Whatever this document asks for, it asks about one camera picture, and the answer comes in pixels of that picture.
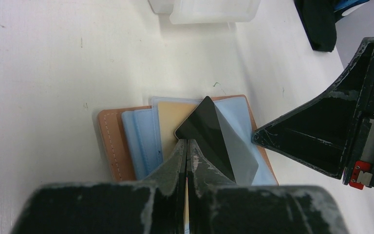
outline black cloth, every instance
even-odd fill
[[[313,50],[331,52],[336,45],[336,0],[295,0],[299,17]]]

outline red component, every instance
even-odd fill
[[[352,172],[351,181],[349,181],[349,185],[351,187],[362,190],[363,189],[363,184],[356,183],[357,178],[359,177],[359,172],[360,171],[370,172],[371,171],[371,166],[372,165],[368,162],[356,161],[355,166],[354,166],[354,170]]]

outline tabletop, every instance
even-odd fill
[[[112,180],[103,109],[245,94],[262,126],[342,70],[336,49],[312,51],[292,0],[263,0],[248,23],[193,25],[172,25],[147,0],[1,0],[0,233],[43,184]],[[374,233],[374,188],[267,154],[280,185],[324,187],[351,233]]]

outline brown leather wallet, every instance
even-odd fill
[[[233,95],[224,97],[212,97],[213,100],[221,100],[226,98],[244,97],[249,109],[250,121],[253,131],[257,129],[256,122],[253,118],[253,113],[250,109],[249,102],[245,95]],[[150,109],[151,106],[140,106],[132,108],[103,110],[98,114],[98,124],[101,131],[102,140],[104,142],[105,152],[110,165],[112,177],[115,181],[136,180],[134,167],[132,164],[130,151],[128,149],[127,138],[121,119],[121,114],[125,111],[134,111],[141,109]],[[266,150],[257,146],[267,166],[273,173]]]

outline white plastic container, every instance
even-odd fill
[[[149,0],[157,14],[170,14],[173,24],[249,22],[261,0]]]

